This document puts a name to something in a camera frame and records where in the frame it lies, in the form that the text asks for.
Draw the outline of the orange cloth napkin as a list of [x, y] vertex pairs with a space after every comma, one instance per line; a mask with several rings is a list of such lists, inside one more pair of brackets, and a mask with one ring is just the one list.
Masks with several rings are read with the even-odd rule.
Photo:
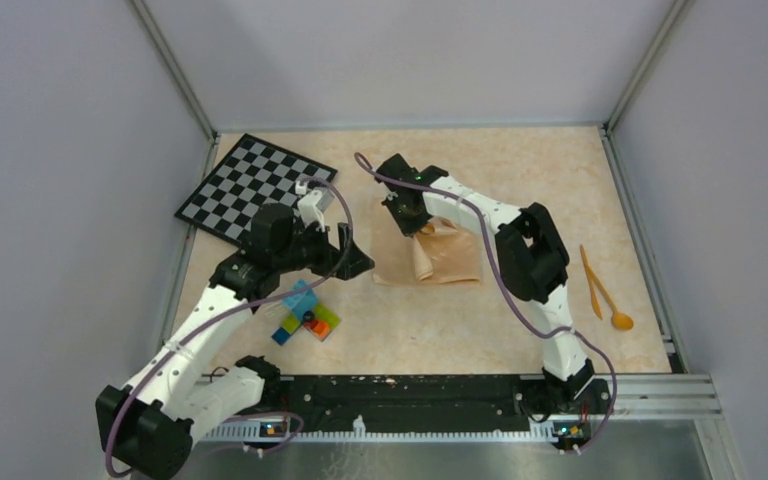
[[405, 236], [379, 199], [370, 203], [373, 281], [394, 287], [479, 284], [482, 248], [475, 234], [434, 217]]

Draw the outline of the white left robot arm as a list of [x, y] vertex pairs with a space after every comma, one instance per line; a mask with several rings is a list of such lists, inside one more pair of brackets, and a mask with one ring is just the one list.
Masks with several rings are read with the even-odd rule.
[[286, 299], [277, 293], [283, 275], [308, 270], [324, 283], [351, 280], [372, 269], [373, 260], [354, 242], [350, 213], [338, 223], [339, 243], [318, 201], [293, 208], [262, 206], [248, 242], [220, 262], [184, 323], [158, 353], [121, 387], [106, 386], [95, 401], [105, 467], [113, 478], [138, 472], [171, 479], [193, 447], [234, 414], [249, 407], [268, 413], [279, 404], [280, 386], [248, 356], [220, 379], [199, 380], [228, 338], [264, 304]]

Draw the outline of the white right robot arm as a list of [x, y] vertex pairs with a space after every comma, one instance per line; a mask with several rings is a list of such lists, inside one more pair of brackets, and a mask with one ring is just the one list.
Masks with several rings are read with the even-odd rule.
[[568, 298], [569, 253], [548, 211], [517, 207], [464, 185], [447, 171], [418, 170], [399, 154], [378, 168], [355, 157], [387, 189], [383, 202], [399, 230], [414, 236], [431, 220], [446, 220], [479, 236], [505, 302], [543, 342], [544, 402], [551, 412], [585, 416], [610, 401], [596, 380], [589, 344], [574, 324]]

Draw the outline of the colourful toy block pile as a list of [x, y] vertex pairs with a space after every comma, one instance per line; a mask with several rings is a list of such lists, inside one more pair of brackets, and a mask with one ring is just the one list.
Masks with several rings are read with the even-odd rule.
[[325, 341], [340, 325], [340, 317], [320, 301], [304, 280], [297, 281], [292, 290], [294, 295], [281, 300], [288, 314], [271, 339], [283, 346], [296, 332], [304, 330], [320, 342]]

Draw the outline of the black white checkerboard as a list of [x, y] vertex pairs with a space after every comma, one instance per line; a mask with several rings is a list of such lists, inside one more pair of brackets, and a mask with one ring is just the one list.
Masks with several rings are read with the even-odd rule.
[[338, 170], [251, 134], [244, 134], [178, 207], [175, 217], [240, 247], [259, 208], [295, 208], [300, 176], [332, 181]]

